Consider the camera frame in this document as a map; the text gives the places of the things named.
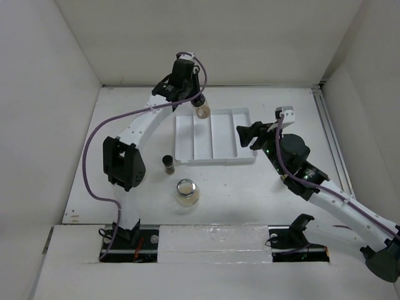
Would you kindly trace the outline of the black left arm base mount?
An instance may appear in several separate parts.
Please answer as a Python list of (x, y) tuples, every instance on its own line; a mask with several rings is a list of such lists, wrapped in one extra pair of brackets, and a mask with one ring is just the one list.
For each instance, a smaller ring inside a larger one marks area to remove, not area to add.
[(141, 225), (140, 221), (131, 229), (117, 229), (111, 243), (116, 223), (98, 230), (102, 237), (99, 261), (102, 263), (156, 263), (160, 226)]

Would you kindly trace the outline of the small dark spice shaker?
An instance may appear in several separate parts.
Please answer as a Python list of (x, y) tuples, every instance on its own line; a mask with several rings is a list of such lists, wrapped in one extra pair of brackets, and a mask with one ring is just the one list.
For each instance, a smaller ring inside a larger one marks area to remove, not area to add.
[(175, 173), (174, 159), (171, 155), (165, 155), (162, 158), (162, 163), (166, 174), (171, 175)]

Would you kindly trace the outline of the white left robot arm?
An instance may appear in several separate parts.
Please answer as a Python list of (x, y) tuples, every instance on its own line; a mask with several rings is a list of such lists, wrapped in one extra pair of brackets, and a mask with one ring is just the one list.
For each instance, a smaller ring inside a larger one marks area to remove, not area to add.
[(145, 144), (158, 126), (173, 113), (178, 102), (200, 91), (198, 66), (187, 55), (177, 58), (172, 72), (151, 91), (140, 112), (119, 136), (103, 142), (103, 170), (111, 184), (126, 192), (141, 184), (146, 174), (142, 158)]

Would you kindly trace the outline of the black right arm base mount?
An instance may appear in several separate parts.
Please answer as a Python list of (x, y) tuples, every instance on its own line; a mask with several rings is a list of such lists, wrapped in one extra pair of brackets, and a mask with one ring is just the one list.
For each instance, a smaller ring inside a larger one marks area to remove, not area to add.
[(264, 245), (271, 249), (274, 263), (330, 262), (327, 247), (310, 243), (304, 235), (313, 220), (313, 216), (300, 214), (290, 225), (269, 226)]

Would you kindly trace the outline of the wide glass jar metal rim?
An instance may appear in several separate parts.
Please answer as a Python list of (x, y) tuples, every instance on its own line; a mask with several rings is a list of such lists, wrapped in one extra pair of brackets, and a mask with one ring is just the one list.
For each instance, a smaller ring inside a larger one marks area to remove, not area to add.
[(176, 185), (176, 199), (184, 207), (195, 205), (201, 197), (198, 185), (192, 179), (182, 179)]

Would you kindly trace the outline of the black-capped glass condiment bottle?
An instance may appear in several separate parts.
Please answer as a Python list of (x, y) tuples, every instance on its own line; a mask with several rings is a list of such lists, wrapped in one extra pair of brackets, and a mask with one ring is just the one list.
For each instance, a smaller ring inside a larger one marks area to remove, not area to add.
[(211, 114), (211, 109), (208, 105), (206, 97), (202, 94), (191, 101), (191, 106), (194, 113), (199, 119), (207, 119)]

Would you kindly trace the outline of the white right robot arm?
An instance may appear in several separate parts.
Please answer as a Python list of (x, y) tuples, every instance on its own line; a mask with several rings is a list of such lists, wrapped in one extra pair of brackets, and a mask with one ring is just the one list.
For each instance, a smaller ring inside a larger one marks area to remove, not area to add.
[(325, 210), (363, 241), (360, 252), (367, 268), (380, 279), (399, 279), (399, 225), (379, 216), (346, 194), (329, 176), (308, 162), (311, 152), (295, 134), (283, 134), (278, 122), (237, 126), (243, 148), (261, 150), (284, 185), (295, 195)]

